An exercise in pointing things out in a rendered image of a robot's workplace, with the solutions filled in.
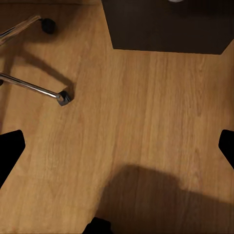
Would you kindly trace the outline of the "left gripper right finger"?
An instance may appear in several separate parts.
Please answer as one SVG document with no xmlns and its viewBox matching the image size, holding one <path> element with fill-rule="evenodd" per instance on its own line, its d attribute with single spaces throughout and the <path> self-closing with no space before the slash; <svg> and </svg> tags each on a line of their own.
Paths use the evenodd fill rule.
<svg viewBox="0 0 234 234">
<path fill-rule="evenodd" d="M 222 130 L 218 147 L 234 169 L 234 132 Z"/>
</svg>

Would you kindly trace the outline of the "swivel chair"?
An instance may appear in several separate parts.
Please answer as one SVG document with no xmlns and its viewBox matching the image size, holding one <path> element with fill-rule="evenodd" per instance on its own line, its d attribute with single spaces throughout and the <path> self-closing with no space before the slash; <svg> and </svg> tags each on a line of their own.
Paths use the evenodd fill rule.
<svg viewBox="0 0 234 234">
<path fill-rule="evenodd" d="M 8 42 L 10 39 L 18 35 L 21 31 L 25 30 L 31 24 L 35 23 L 36 21 L 40 21 L 42 24 L 42 29 L 44 32 L 48 34 L 53 34 L 54 33 L 54 28 L 55 28 L 55 22 L 52 19 L 43 19 L 41 15 L 35 14 L 31 17 L 29 17 L 26 20 L 23 20 L 19 24 L 13 26 L 12 28 L 4 31 L 3 33 L 0 34 L 0 46 L 4 45 L 6 42 Z M 69 94 L 66 91 L 61 91 L 60 93 L 55 93 L 50 90 L 44 89 L 39 86 L 35 86 L 31 83 L 28 83 L 26 81 L 22 81 L 20 79 L 8 76 L 6 74 L 0 73 L 0 86 L 3 85 L 4 81 L 7 81 L 9 83 L 12 83 L 14 85 L 18 85 L 20 87 L 26 88 L 28 90 L 37 92 L 39 94 L 45 95 L 50 98 L 56 99 L 61 106 L 65 106 L 68 103 L 70 103 L 72 100 L 69 96 Z"/>
</svg>

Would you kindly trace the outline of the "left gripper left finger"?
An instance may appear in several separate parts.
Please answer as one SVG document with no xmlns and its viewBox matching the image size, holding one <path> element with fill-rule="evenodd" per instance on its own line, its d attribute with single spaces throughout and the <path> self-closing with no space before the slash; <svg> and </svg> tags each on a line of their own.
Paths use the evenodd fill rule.
<svg viewBox="0 0 234 234">
<path fill-rule="evenodd" d="M 21 130 L 0 135 L 0 188 L 25 149 Z"/>
</svg>

